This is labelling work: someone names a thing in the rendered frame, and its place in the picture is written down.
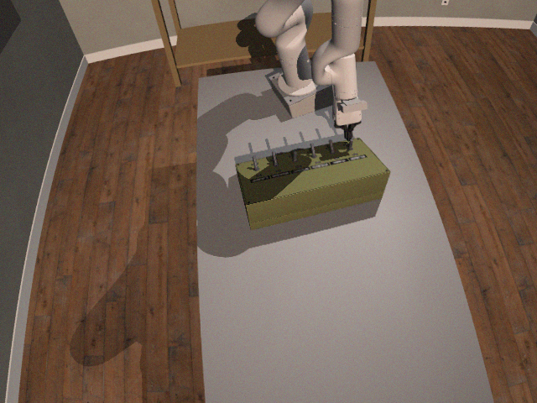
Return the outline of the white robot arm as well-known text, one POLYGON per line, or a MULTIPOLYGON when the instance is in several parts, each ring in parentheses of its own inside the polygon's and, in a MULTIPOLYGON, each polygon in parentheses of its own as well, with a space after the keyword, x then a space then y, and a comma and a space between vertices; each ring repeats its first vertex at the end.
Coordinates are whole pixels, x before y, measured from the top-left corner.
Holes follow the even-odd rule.
POLYGON ((255 25, 262 36, 277 37, 275 47, 283 71, 279 89, 300 97, 318 86, 333 85, 334 96, 344 103, 340 104, 342 113, 368 109, 367 102, 357 98, 354 54, 360 45, 362 11, 363 0, 331 0, 332 39, 315 51, 310 65, 305 35, 313 16, 311 0, 267 0, 256 14, 255 25))

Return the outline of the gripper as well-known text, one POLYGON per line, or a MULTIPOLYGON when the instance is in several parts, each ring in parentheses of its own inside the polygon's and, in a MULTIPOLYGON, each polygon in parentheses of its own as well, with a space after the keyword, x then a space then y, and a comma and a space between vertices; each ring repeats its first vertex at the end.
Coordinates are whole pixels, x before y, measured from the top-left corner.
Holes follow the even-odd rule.
POLYGON ((332 105, 332 119, 335 120, 335 114, 336 114, 336 121, 334 122, 335 128, 341 128, 344 130, 344 138, 347 141, 350 141, 352 138, 352 131, 353 129, 361 122, 362 120, 362 113, 360 111, 352 112, 352 113, 342 113, 340 109, 340 104, 343 104, 341 99, 333 98, 333 105, 332 105), (335 113, 335 114, 334 114, 335 113), (334 114, 334 118, 333 118, 334 114), (348 124, 348 128, 347 128, 348 124), (338 125, 338 126, 337 126, 338 125), (350 127, 351 125, 351 127, 350 127))

